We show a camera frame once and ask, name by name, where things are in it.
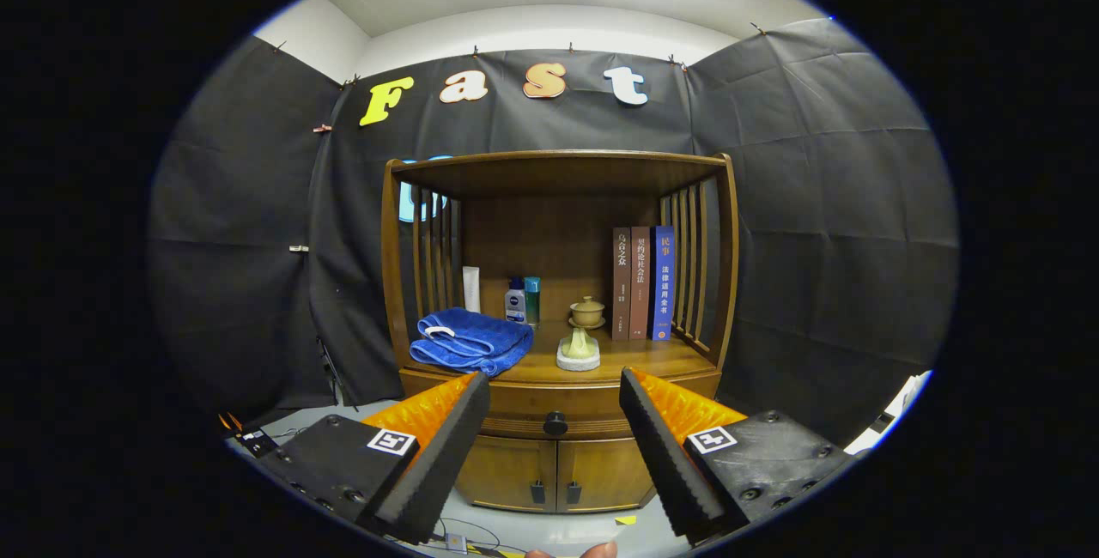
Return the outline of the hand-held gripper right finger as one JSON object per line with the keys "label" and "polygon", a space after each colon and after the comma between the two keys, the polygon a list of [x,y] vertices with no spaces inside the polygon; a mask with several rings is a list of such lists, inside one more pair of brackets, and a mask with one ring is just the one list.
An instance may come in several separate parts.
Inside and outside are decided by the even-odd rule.
{"label": "hand-held gripper right finger", "polygon": [[690,543],[771,518],[856,460],[784,412],[739,413],[635,367],[619,402],[671,531]]}

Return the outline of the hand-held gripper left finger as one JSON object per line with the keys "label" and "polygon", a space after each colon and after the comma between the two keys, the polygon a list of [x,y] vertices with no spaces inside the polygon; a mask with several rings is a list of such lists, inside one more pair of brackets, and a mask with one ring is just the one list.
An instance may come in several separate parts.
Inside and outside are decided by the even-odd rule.
{"label": "hand-held gripper left finger", "polygon": [[426,543],[489,410],[486,373],[463,373],[365,420],[328,415],[284,445],[263,449],[259,470],[335,518]]}

